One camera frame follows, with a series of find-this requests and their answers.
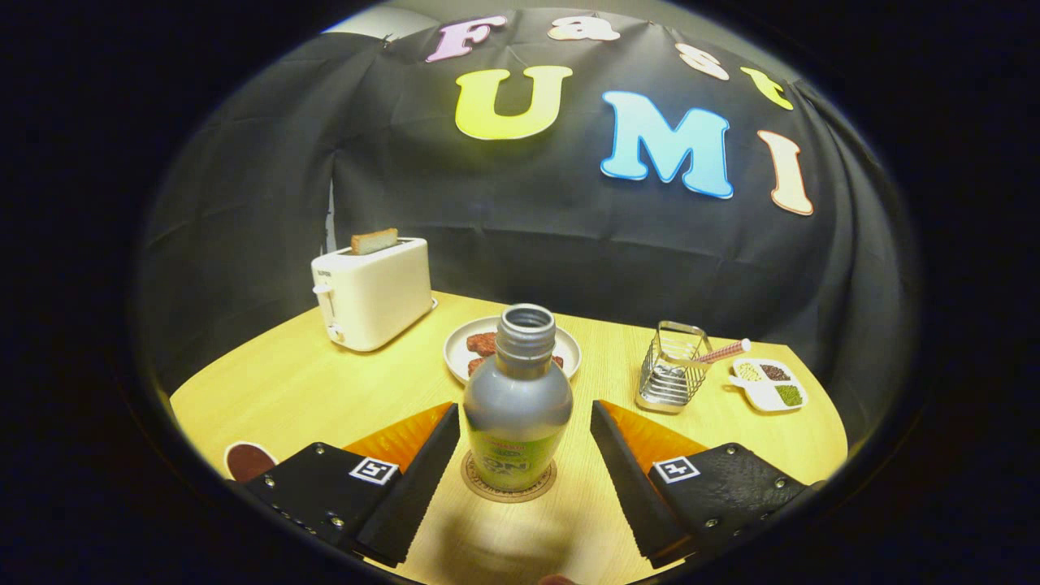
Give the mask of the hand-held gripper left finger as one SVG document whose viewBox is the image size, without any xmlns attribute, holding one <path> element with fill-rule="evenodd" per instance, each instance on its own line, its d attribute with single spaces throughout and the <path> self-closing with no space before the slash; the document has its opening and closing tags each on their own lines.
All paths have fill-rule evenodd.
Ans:
<svg viewBox="0 0 1040 585">
<path fill-rule="evenodd" d="M 452 459 L 458 404 L 445 402 L 348 447 L 305 446 L 245 491 L 326 544 L 395 567 L 405 562 Z"/>
</svg>

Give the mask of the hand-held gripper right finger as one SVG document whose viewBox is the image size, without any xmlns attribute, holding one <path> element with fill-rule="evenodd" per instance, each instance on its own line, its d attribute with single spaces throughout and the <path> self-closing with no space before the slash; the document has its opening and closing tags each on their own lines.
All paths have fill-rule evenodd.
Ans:
<svg viewBox="0 0 1040 585">
<path fill-rule="evenodd" d="M 817 493 L 738 442 L 705 447 L 608 401 L 593 403 L 591 433 L 655 569 L 739 546 Z"/>
</svg>

